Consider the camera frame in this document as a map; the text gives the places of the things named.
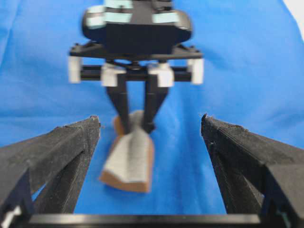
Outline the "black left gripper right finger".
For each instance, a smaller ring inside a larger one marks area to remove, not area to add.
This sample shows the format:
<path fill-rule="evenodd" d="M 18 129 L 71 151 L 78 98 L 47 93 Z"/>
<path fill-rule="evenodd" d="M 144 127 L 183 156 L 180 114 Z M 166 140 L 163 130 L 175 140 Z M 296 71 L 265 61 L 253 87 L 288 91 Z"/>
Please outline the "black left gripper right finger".
<path fill-rule="evenodd" d="M 201 136 L 228 214 L 256 215 L 261 227 L 303 227 L 303 149 L 208 115 Z"/>

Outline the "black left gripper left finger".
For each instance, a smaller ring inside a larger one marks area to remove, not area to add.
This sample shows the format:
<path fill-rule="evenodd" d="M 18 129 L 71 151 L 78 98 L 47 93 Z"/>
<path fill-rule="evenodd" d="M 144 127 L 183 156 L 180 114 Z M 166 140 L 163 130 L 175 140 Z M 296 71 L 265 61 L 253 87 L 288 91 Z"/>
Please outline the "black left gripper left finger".
<path fill-rule="evenodd" d="M 100 138 L 97 116 L 0 149 L 0 225 L 75 209 Z"/>

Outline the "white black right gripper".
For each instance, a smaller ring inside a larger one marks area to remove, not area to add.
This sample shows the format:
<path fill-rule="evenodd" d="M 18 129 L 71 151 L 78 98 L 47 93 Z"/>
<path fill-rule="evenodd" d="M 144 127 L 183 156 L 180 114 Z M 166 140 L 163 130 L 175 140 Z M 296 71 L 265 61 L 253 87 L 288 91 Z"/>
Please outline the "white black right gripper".
<path fill-rule="evenodd" d="M 119 75 L 128 81 L 144 81 L 156 75 L 157 82 L 145 83 L 142 128 L 150 133 L 155 129 L 154 118 L 175 81 L 199 85 L 204 81 L 203 54 L 195 47 L 177 44 L 170 54 L 113 54 L 96 42 L 71 47 L 68 56 L 68 80 L 100 80 L 109 95 L 123 127 L 130 133 L 128 97 L 125 86 L 118 85 Z"/>

